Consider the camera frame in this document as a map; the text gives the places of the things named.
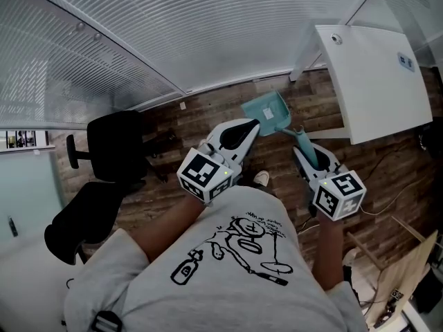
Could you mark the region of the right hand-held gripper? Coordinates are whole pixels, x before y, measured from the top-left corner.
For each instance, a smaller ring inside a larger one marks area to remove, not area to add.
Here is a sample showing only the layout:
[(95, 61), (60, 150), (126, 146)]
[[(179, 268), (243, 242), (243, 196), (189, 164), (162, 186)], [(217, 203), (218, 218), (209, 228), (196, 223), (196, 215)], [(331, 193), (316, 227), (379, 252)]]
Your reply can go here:
[[(338, 172), (341, 164), (331, 151), (320, 148), (329, 165), (328, 172)], [(317, 170), (301, 150), (293, 147), (293, 159), (301, 177), (314, 191), (313, 206), (331, 221), (338, 221), (355, 214), (366, 194), (366, 187), (354, 170), (318, 179)]]

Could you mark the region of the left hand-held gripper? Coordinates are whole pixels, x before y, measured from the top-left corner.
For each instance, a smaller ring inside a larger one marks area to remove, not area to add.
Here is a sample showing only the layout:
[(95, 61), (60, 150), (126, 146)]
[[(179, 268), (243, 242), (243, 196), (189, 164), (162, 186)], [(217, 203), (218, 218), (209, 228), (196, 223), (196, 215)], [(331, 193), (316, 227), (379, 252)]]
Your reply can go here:
[(260, 131), (260, 122), (238, 118), (218, 124), (177, 171), (180, 186), (205, 205), (233, 186), (240, 166)]

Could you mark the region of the teal dustpan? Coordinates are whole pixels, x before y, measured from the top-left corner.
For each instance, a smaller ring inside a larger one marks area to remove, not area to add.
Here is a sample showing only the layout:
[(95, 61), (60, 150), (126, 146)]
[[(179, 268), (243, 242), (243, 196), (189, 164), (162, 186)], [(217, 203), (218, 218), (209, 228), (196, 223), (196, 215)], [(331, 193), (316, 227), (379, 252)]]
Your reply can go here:
[(282, 132), (294, 137), (302, 155), (314, 169), (320, 169), (320, 160), (314, 145), (311, 143), (303, 126), (290, 130), (291, 113), (282, 96), (272, 91), (241, 105), (247, 118), (254, 118), (260, 122), (260, 136), (269, 136), (275, 132)]

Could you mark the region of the person's left forearm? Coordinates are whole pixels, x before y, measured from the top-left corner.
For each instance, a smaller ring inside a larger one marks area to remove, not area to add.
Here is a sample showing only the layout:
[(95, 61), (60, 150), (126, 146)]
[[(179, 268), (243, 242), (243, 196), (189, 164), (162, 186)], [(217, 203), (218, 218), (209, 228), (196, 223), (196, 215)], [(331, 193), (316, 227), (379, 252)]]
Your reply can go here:
[(165, 213), (136, 228), (130, 236), (152, 263), (197, 220), (205, 208), (195, 196), (186, 194)]

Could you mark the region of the person's right forearm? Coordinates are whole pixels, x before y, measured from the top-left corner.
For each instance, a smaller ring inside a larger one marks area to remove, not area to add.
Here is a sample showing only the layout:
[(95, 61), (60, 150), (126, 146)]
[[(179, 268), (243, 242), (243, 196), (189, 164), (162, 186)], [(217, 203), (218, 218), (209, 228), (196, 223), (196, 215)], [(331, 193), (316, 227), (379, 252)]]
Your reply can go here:
[(317, 214), (319, 234), (312, 275), (324, 291), (333, 289), (343, 278), (343, 223)]

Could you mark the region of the white table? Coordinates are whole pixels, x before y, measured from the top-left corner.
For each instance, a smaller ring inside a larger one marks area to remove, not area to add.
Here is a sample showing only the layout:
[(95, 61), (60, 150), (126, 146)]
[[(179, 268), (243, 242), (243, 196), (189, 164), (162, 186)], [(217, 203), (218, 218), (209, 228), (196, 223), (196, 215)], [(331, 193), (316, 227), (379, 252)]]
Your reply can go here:
[[(342, 38), (341, 45), (331, 40), (333, 33)], [(343, 127), (310, 131), (310, 139), (347, 138), (355, 145), (432, 121), (425, 83), (405, 34), (364, 26), (309, 24), (296, 49), (291, 81), (299, 78), (315, 50), (326, 61)], [(398, 52), (413, 60), (414, 73), (400, 65)]]

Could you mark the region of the black office chair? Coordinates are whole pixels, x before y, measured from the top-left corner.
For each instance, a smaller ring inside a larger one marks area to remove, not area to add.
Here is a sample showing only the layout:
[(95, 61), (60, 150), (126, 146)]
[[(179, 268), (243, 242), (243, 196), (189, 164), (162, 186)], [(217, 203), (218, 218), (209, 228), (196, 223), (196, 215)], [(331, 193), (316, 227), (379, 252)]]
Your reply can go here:
[(119, 111), (87, 125), (87, 151), (78, 151), (72, 135), (66, 150), (73, 169), (89, 160), (95, 182), (86, 183), (44, 231), (49, 251), (60, 261), (75, 265), (87, 261), (82, 244), (97, 244), (110, 234), (123, 199), (142, 188), (148, 172), (163, 183), (168, 178), (148, 161), (171, 148), (177, 136), (168, 129), (143, 140), (143, 117), (137, 111)]

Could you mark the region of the white slatted blinds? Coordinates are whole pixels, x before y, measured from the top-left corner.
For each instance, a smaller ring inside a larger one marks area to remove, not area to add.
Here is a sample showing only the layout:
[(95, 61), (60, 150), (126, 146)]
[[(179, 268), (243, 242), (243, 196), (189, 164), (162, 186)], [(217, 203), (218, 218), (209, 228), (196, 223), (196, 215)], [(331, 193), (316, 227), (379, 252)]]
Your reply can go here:
[(443, 61), (443, 0), (48, 0), (193, 94), (323, 61), (317, 25), (400, 32)]

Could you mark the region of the table socket panel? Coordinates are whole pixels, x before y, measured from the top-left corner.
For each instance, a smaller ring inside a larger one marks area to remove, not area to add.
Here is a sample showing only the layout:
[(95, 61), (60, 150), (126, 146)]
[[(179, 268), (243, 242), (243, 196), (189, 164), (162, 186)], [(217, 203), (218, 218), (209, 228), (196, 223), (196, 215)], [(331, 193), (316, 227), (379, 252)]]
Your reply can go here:
[(397, 53), (397, 58), (401, 66), (407, 68), (409, 71), (413, 73), (415, 72), (415, 65), (411, 58), (400, 52)]

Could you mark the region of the light wooden table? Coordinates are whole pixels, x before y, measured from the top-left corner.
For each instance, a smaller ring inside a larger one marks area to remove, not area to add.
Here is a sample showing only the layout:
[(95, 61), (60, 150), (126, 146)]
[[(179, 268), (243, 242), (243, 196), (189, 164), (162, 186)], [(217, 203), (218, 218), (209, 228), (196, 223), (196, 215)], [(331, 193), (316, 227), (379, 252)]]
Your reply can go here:
[(406, 256), (385, 268), (377, 281), (377, 290), (374, 303), (370, 307), (365, 319), (370, 328), (376, 328), (376, 323), (386, 312), (391, 293), (398, 290), (403, 297), (396, 303), (394, 313), (384, 323), (393, 322), (401, 313), (418, 283), (424, 275), (426, 262), (437, 240), (438, 231), (435, 230), (429, 237), (411, 250)]

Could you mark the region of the person in white patterned shirt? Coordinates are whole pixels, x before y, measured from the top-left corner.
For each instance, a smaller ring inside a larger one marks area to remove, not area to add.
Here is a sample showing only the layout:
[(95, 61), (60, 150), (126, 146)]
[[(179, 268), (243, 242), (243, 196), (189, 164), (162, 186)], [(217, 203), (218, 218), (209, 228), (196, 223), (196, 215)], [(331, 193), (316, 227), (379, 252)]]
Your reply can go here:
[(282, 202), (258, 188), (222, 192), (150, 263), (118, 229), (64, 303), (69, 332), (113, 311), (123, 332), (367, 332), (348, 282), (324, 291)]

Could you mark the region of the wooden stick frame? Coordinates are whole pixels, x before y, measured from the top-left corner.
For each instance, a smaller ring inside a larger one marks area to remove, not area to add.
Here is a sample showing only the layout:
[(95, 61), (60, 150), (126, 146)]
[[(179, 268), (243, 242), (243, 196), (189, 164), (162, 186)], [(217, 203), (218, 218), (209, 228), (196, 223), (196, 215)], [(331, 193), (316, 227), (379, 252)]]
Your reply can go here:
[[(401, 227), (403, 227), (406, 231), (408, 231), (410, 234), (412, 234), (414, 236), (414, 238), (416, 238), (420, 243), (423, 243), (426, 238), (421, 235), (418, 231), (416, 231), (416, 229), (414, 229), (412, 226), (410, 226), (407, 222), (405, 222), (404, 220), (396, 217), (396, 216), (391, 216), (391, 218), (393, 220), (395, 220)], [(377, 257), (372, 254), (364, 245), (363, 243), (357, 239), (351, 232), (346, 232), (346, 236), (351, 240), (351, 242), (353, 244), (356, 245), (357, 248), (359, 248), (361, 250), (361, 252), (366, 255), (370, 261), (381, 271), (383, 272), (388, 265), (383, 263), (382, 261), (380, 261), (379, 259), (377, 259)]]

